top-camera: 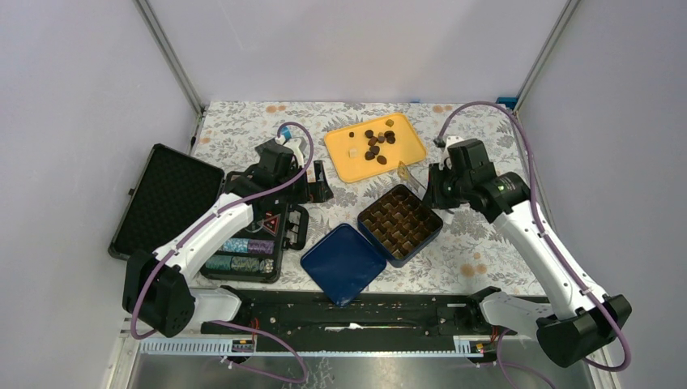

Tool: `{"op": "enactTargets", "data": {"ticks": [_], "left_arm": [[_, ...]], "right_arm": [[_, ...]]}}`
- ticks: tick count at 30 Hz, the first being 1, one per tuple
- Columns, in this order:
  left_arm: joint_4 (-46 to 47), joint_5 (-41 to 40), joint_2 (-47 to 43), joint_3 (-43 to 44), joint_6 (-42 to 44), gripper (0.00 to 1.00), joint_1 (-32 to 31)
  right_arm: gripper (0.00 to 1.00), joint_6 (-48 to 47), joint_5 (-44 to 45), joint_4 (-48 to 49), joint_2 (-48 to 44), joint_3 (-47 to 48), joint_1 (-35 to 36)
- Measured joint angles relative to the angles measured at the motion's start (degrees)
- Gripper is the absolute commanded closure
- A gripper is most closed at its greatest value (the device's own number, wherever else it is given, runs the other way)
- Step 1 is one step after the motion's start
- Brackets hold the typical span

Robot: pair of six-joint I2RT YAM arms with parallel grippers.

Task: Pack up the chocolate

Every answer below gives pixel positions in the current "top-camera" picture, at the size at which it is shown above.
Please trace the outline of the blue tin with brown insert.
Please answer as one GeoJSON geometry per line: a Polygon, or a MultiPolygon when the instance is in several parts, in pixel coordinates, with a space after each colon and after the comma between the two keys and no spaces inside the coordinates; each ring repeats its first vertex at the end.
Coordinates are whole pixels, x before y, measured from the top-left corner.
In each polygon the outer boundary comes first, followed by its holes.
{"type": "Polygon", "coordinates": [[[422,251],[444,225],[442,218],[403,184],[366,207],[356,222],[361,234],[396,268],[422,251]]]}

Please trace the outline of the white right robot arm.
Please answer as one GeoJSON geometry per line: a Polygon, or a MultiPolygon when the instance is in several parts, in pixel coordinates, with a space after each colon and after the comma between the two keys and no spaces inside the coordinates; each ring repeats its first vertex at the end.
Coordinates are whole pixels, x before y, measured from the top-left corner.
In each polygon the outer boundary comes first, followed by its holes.
{"type": "Polygon", "coordinates": [[[480,213],[519,252],[548,299],[544,306],[495,287],[482,289],[464,313],[467,328],[477,334],[493,326],[513,330],[536,340],[560,367],[623,340],[629,301],[607,293],[579,266],[540,214],[525,180],[515,172],[497,173],[478,139],[450,136],[435,144],[442,157],[429,165],[423,203],[437,210],[466,204],[480,213]]]}

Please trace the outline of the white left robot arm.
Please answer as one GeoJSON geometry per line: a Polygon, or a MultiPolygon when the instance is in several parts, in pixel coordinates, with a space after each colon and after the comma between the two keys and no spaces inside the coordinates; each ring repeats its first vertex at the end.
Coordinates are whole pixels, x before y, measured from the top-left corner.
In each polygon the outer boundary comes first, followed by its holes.
{"type": "Polygon", "coordinates": [[[249,308],[227,289],[190,289],[189,282],[209,259],[221,252],[236,254],[246,248],[252,256],[264,245],[242,238],[249,229],[266,229],[267,221],[278,216],[279,229],[286,227],[290,212],[311,197],[300,188],[305,180],[314,149],[310,136],[288,139],[277,135],[260,147],[261,160],[251,173],[228,183],[228,192],[190,227],[151,253],[136,252],[127,261],[122,306],[132,316],[130,334],[137,340],[147,333],[136,330],[143,321],[153,332],[174,337],[187,326],[223,324],[240,333],[251,322],[249,308]]]}

